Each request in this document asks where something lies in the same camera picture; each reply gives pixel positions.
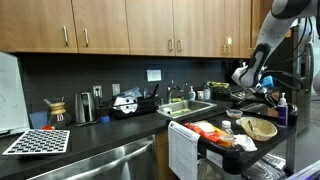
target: wall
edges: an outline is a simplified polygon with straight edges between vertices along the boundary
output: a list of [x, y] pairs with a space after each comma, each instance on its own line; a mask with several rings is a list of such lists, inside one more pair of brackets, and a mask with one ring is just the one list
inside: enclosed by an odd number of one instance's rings
[[[102, 85], [103, 99], [112, 98], [112, 83], [121, 91], [139, 87], [153, 88], [159, 83], [159, 96], [166, 101], [166, 87], [171, 80], [179, 87], [183, 82], [195, 87], [205, 80], [230, 81], [236, 60], [117, 55], [16, 54], [23, 69], [24, 92], [28, 112], [47, 110], [44, 98], [65, 96], [73, 114], [74, 95]], [[162, 81], [148, 82], [146, 70], [161, 69]]]

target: paper sheet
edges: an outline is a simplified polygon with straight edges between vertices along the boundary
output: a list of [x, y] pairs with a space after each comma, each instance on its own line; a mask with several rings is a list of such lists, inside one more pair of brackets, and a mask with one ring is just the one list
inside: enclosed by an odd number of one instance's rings
[[169, 167], [181, 180], [197, 180], [199, 137], [174, 121], [169, 124]]

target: countertop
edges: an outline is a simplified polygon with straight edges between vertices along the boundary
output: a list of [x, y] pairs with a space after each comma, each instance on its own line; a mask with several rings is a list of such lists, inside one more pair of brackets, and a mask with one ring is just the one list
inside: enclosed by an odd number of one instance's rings
[[[212, 100], [217, 106], [184, 120], [202, 120], [225, 111], [230, 102]], [[0, 179], [26, 179], [74, 163], [118, 146], [160, 133], [167, 129], [168, 118], [150, 113], [109, 123], [82, 127], [68, 126], [70, 137], [67, 152], [46, 156], [1, 156]], [[4, 152], [21, 134], [0, 138], [0, 152]]]

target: bowl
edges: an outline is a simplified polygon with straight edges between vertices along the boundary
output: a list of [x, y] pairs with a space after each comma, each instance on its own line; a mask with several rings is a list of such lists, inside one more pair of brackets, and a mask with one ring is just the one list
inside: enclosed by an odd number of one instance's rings
[[278, 133], [277, 128], [271, 122], [258, 118], [243, 119], [241, 126], [252, 139], [257, 141], [267, 141]]
[[228, 109], [226, 110], [226, 113], [231, 118], [240, 119], [242, 117], [243, 112], [237, 109]]

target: spray bottle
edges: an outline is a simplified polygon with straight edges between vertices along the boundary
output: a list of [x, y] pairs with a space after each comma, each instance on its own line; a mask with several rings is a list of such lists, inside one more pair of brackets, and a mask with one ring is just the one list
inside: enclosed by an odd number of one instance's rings
[[288, 104], [285, 93], [281, 93], [280, 102], [278, 104], [279, 115], [278, 115], [278, 126], [287, 127], [288, 126]]

